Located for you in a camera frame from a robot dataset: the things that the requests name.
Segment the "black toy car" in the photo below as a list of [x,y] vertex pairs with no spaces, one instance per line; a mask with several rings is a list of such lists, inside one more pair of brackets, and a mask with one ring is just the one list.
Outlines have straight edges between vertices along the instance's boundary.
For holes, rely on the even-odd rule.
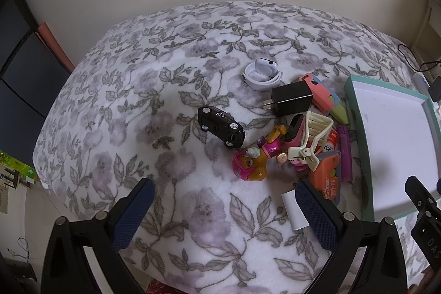
[[202,131],[210,131],[220,138],[229,149],[238,149],[245,140],[243,127],[234,121],[233,116],[214,106],[198,109],[198,122]]

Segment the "toy dog figure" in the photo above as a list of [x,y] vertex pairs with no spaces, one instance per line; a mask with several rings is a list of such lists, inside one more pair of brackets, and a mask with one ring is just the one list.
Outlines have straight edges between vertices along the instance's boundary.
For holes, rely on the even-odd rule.
[[259,139],[257,146],[248,147],[241,152],[235,152],[232,161],[234,174],[245,181],[261,181],[266,179],[268,175],[266,163],[269,158],[281,154],[282,143],[278,137],[284,134],[286,134],[285,126],[275,126],[266,138],[261,137]]

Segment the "purple highlighter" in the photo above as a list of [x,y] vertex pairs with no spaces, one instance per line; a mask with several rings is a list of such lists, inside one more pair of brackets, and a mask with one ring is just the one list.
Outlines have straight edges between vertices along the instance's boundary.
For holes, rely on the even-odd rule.
[[349,138],[349,128],[347,126],[337,126],[338,146],[341,153],[341,180],[352,182],[352,153],[351,139]]

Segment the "bed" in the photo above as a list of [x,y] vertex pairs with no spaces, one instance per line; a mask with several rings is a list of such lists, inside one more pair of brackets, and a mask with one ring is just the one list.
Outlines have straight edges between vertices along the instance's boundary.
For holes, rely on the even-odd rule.
[[[266,180],[239,180],[233,150],[200,130],[197,109],[232,114],[249,145],[287,119],[262,109],[270,94],[244,83],[247,64],[275,60],[283,83],[311,72],[345,101],[350,74],[414,89],[398,44],[345,17],[268,2],[180,6],[125,20],[69,77],[34,164],[43,186],[79,219],[112,208],[141,177],[153,179],[154,205],[120,253],[161,282],[186,293],[301,293],[329,257],[309,228],[292,231],[283,206],[281,194],[307,173],[270,161]],[[361,218],[355,131],[351,147],[354,179],[343,184],[339,209]],[[427,266],[410,235],[415,219],[396,222],[409,283]],[[342,292],[361,258],[360,251]]]

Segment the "wire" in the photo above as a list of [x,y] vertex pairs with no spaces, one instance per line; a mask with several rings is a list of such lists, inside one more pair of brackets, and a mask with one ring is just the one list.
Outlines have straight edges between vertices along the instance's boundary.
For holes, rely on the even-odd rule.
[[[441,60],[427,61],[427,62],[422,63],[422,64],[420,65],[420,68],[419,68],[419,69],[415,69],[415,68],[412,66],[412,64],[409,62],[409,60],[407,60],[406,55],[400,50],[400,46],[405,47],[407,50],[410,51],[410,53],[413,55],[413,57],[415,57],[413,51],[411,50],[411,48],[409,48],[407,45],[405,45],[405,44],[403,44],[403,43],[398,44],[398,51],[401,53],[401,55],[404,56],[404,59],[405,59],[406,62],[409,64],[409,66],[410,66],[414,71],[416,71],[416,72],[426,72],[426,71],[432,70],[432,69],[436,68],[436,67],[438,66],[439,63],[441,63]],[[431,68],[427,68],[427,69],[425,69],[425,70],[421,70],[421,68],[422,68],[423,66],[426,66],[426,67],[427,67],[427,66],[430,65],[430,64],[435,64],[435,65],[432,66]]]
[[[24,247],[21,243],[20,240],[25,241],[25,245],[26,247]],[[13,256],[13,257],[21,257],[26,259],[26,262],[29,263],[29,243],[27,241],[27,239],[25,237],[18,237],[17,239],[17,244],[18,246],[23,249],[26,252],[26,256],[22,256],[21,254],[18,254],[16,252],[14,252],[13,250],[10,250],[9,248],[7,249],[7,251]]]

